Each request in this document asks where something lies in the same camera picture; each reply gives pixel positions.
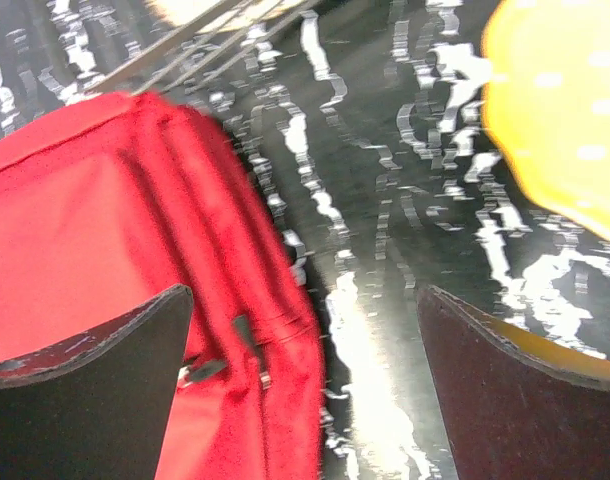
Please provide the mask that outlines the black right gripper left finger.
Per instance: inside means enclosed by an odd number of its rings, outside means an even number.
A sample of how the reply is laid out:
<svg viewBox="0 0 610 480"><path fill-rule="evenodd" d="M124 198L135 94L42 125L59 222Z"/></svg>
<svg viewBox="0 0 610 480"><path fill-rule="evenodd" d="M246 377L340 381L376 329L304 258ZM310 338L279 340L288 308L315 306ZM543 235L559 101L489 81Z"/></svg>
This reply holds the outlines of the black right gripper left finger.
<svg viewBox="0 0 610 480"><path fill-rule="evenodd" d="M183 361L191 291L0 362L0 479L151 479Z"/></svg>

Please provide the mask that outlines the red student backpack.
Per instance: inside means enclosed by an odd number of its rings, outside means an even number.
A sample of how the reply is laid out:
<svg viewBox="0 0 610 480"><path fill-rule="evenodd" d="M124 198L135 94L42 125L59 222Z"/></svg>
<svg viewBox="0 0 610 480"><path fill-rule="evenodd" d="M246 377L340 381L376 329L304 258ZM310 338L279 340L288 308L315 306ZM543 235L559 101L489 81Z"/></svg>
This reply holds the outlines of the red student backpack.
<svg viewBox="0 0 610 480"><path fill-rule="evenodd" d="M160 479L314 479L319 324L222 127L105 94L0 140L0 361L194 297Z"/></svg>

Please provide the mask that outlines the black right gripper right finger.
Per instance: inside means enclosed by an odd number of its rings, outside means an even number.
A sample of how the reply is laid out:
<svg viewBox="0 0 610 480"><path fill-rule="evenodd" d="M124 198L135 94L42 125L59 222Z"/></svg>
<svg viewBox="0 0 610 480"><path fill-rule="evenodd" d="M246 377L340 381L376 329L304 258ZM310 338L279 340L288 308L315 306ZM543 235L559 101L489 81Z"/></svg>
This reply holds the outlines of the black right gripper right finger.
<svg viewBox="0 0 610 480"><path fill-rule="evenodd" d="M610 361L436 286L418 321L462 479L610 479Z"/></svg>

